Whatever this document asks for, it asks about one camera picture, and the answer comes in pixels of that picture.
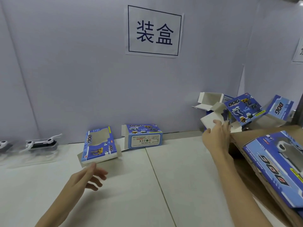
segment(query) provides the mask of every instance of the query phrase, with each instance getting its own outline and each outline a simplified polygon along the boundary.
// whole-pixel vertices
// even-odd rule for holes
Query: white wall
[[[2,0],[43,137],[124,123],[195,130],[199,92],[236,96],[257,0]],[[185,14],[177,59],[124,54],[127,4]]]
[[[245,91],[265,104],[275,94],[294,100],[303,92],[303,65],[292,64],[303,37],[303,7],[261,0],[245,64]]]
[[[0,141],[39,138],[0,3]]]

